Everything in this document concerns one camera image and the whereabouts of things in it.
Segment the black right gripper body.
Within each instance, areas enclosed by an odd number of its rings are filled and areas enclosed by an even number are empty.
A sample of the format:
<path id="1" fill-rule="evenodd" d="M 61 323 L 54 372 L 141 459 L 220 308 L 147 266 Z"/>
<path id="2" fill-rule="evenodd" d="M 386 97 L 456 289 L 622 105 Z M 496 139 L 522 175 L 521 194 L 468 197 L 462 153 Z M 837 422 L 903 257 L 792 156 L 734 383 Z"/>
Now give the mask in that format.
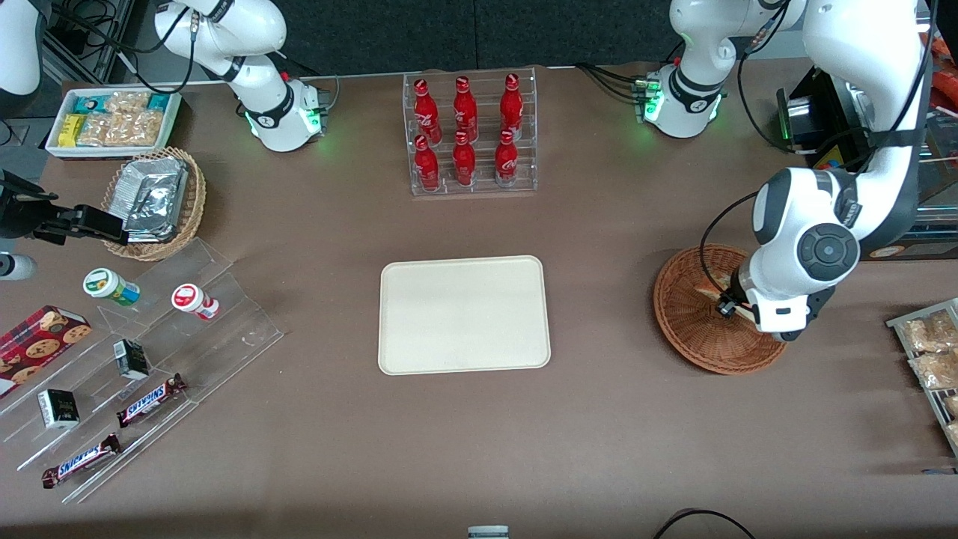
<path id="1" fill-rule="evenodd" d="M 74 236 L 68 219 L 71 210 L 55 205 L 55 193 L 47 193 L 34 182 L 2 172 L 1 237 L 30 238 L 48 243 L 65 243 Z"/>

